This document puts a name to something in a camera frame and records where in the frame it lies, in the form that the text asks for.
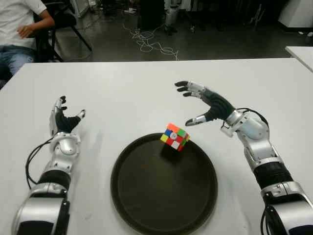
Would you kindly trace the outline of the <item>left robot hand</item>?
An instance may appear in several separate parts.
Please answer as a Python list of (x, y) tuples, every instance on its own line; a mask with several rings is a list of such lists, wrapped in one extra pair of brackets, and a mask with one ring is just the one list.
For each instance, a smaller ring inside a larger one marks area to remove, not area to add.
[(49, 128), (51, 136), (55, 136), (60, 132), (71, 133), (72, 130), (78, 125), (78, 123), (85, 117), (86, 110), (81, 110), (77, 115), (72, 117), (66, 117), (64, 110), (67, 106), (63, 106), (66, 103), (66, 96), (59, 97), (50, 114)]

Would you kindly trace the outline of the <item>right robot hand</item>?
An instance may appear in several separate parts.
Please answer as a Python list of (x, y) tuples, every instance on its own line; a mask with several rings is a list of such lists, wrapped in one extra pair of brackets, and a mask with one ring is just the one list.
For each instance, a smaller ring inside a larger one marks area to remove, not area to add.
[(183, 92), (184, 97), (196, 97), (207, 104), (210, 109), (195, 118), (189, 119), (185, 126), (194, 126), (201, 123), (221, 119), (225, 121), (235, 110), (233, 105), (218, 93), (206, 86), (192, 81), (179, 81), (175, 83), (178, 92)]

